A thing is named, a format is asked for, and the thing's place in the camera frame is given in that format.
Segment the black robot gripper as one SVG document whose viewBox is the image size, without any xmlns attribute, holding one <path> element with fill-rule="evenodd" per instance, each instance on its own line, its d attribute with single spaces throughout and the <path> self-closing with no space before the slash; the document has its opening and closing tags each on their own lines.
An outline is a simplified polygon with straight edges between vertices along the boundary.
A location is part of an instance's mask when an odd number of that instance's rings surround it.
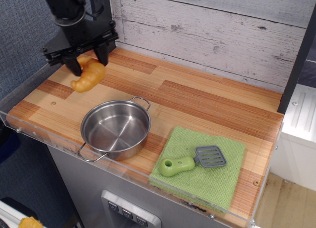
<svg viewBox="0 0 316 228">
<path fill-rule="evenodd" d="M 41 48 L 50 65 L 62 63 L 75 75 L 81 75 L 77 57 L 93 50 L 101 64 L 108 64 L 108 46 L 117 40 L 116 23 L 91 21 L 84 17 L 73 20 L 53 17 L 59 32 Z"/>
</svg>

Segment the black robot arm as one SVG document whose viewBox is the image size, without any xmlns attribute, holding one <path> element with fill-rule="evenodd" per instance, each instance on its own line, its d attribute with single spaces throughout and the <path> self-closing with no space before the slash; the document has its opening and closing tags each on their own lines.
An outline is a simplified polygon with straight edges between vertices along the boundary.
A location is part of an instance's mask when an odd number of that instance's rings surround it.
<svg viewBox="0 0 316 228">
<path fill-rule="evenodd" d="M 41 48 L 50 65 L 64 64 L 75 76 L 81 75 L 77 58 L 93 50 L 97 59 L 108 63 L 118 34 L 109 0 L 45 0 L 57 35 Z"/>
</svg>

